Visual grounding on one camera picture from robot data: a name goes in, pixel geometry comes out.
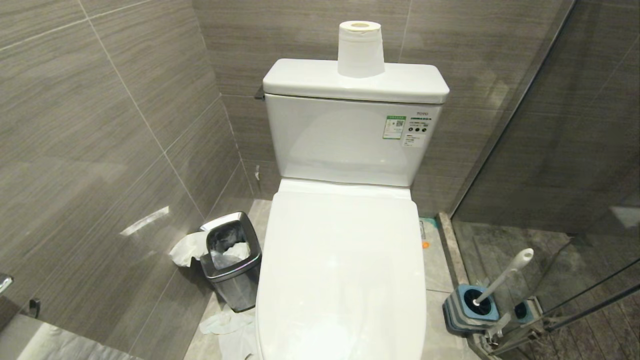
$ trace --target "toilet brush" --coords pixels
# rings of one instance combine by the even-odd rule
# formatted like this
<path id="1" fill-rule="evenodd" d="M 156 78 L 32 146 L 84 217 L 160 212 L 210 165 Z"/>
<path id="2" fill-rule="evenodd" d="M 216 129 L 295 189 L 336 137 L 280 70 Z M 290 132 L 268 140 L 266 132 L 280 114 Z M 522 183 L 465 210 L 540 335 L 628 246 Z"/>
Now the toilet brush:
<path id="1" fill-rule="evenodd" d="M 499 320 L 498 309 L 492 294 L 506 279 L 533 258 L 533 249 L 520 251 L 509 266 L 489 286 L 460 284 L 442 305 L 447 330 L 452 334 L 466 335 L 470 332 L 484 332 Z"/>

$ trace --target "toilet seat lid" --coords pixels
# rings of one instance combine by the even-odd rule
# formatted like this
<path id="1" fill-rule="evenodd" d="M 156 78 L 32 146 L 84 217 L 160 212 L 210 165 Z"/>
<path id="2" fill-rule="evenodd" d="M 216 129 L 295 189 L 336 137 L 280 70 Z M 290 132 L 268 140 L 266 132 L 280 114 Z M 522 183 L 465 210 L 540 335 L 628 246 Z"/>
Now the toilet seat lid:
<path id="1" fill-rule="evenodd" d="M 418 360 L 425 326 L 412 201 L 274 196 L 257 299 L 264 360 Z"/>

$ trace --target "trash can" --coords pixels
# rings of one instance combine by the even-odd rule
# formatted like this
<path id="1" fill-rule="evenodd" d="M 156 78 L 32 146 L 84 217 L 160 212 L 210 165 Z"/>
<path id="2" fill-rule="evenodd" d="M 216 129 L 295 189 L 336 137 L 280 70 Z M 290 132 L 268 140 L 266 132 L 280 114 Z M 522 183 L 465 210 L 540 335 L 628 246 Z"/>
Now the trash can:
<path id="1" fill-rule="evenodd" d="M 214 289 L 236 313 L 255 307 L 262 251 L 248 216 L 242 211 L 206 224 L 208 253 L 200 258 L 202 270 Z M 249 257 L 229 263 L 221 254 L 236 243 L 245 242 Z"/>

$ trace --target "white toilet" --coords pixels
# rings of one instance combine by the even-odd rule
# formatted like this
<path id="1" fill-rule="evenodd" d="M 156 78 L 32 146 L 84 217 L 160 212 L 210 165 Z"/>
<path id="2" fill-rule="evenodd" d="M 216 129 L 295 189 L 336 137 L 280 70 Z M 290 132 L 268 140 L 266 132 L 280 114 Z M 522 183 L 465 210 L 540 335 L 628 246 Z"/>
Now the white toilet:
<path id="1" fill-rule="evenodd" d="M 409 186 L 449 88 L 430 65 L 363 79 L 278 60 L 264 78 L 283 179 L 256 305 L 262 360 L 418 360 L 426 289 Z"/>

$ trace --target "gray tile wall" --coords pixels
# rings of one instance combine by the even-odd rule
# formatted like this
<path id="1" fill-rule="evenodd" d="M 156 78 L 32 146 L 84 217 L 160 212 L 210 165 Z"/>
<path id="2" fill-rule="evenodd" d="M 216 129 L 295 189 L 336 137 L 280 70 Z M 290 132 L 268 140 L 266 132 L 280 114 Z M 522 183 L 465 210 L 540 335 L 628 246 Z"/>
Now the gray tile wall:
<path id="1" fill-rule="evenodd" d="M 639 17 L 577 3 L 456 220 L 624 233 L 609 207 L 640 183 Z"/>
<path id="2" fill-rule="evenodd" d="M 413 184 L 421 215 L 450 211 L 542 61 L 570 1 L 192 0 L 247 172 L 270 199 L 279 175 L 264 103 L 253 100 L 279 58 L 337 58 L 338 25 L 383 26 L 385 60 L 436 65 L 451 100 Z M 257 181 L 249 177 L 253 189 Z"/>
<path id="3" fill-rule="evenodd" d="M 211 289 L 168 252 L 253 200 L 190 2 L 9 0 L 0 33 L 0 328 L 39 297 L 46 322 L 181 358 Z"/>

